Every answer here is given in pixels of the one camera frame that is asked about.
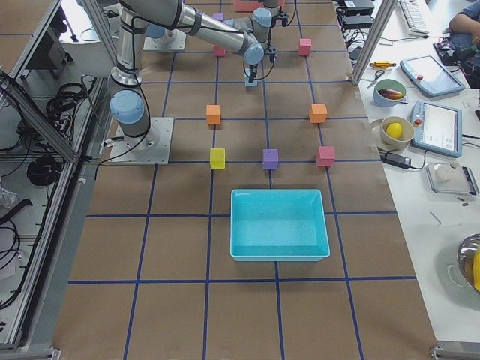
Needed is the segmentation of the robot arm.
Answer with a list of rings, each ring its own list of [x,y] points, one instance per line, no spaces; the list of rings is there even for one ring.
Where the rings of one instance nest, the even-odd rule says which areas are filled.
[[[234,1],[235,12],[243,17],[225,19],[223,22],[241,32],[251,30],[264,50],[271,45],[272,29],[280,20],[282,26],[289,21],[289,14],[283,10],[285,1]]]
[[[183,1],[120,1],[116,63],[109,75],[110,109],[127,149],[138,152],[158,143],[153,130],[143,79],[153,71],[159,51],[146,41],[168,47],[181,36],[192,36],[243,58],[254,76],[264,59],[273,20],[271,9],[250,16],[218,20]]]

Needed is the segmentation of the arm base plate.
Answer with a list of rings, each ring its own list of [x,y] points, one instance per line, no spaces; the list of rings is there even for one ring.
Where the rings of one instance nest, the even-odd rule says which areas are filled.
[[[112,143],[109,162],[118,165],[167,165],[174,126],[173,117],[154,117],[145,138],[125,137],[118,125],[115,136],[121,140]]]

